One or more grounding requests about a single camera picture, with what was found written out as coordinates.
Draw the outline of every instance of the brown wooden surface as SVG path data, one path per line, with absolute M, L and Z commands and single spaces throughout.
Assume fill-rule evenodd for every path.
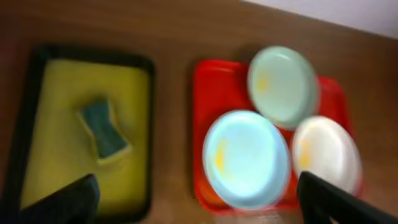
M 237 0 L 1 1 L 0 180 L 27 53 L 44 42 L 123 49 L 154 60 L 154 186 L 147 223 L 214 222 L 192 194 L 193 65 L 201 58 L 248 62 L 269 45 L 298 50 L 319 74 L 341 83 L 363 160 L 364 199 L 398 216 L 396 40 Z

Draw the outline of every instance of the black tray rim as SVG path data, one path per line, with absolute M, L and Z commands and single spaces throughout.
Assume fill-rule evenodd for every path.
M 21 193 L 29 159 L 42 79 L 47 61 L 53 59 L 80 60 L 84 62 L 137 67 L 145 70 L 150 76 L 147 200 L 137 213 L 101 216 L 96 218 L 96 223 L 126 223 L 138 222 L 144 219 L 149 213 L 152 203 L 151 173 L 154 130 L 155 65 L 152 60 L 145 56 L 125 53 L 118 50 L 101 50 L 94 47 L 58 44 L 40 45 L 35 47 L 30 53 L 30 60 L 25 77 L 24 93 L 12 136 L 6 177 L 4 179 L 4 187 L 0 199 L 0 217 L 9 220 L 18 217 L 20 213 Z

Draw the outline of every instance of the green sponge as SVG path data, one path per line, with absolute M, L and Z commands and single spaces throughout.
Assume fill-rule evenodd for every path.
M 117 126 L 112 104 L 100 99 L 83 107 L 79 113 L 87 133 L 93 142 L 94 153 L 100 164 L 123 157 L 132 146 Z

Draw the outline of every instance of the white plate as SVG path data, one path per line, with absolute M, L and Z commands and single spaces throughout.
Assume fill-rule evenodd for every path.
M 310 63 L 285 47 L 269 47 L 250 64 L 248 89 L 257 110 L 275 125 L 293 129 L 318 108 L 318 82 Z
M 297 176 L 309 170 L 329 183 L 355 194 L 361 177 L 361 160 L 354 141 L 335 121 L 314 116 L 296 130 L 292 142 Z
M 208 131 L 203 166 L 215 192 L 229 205 L 257 209 L 284 193 L 289 153 L 279 130 L 252 111 L 232 111 Z

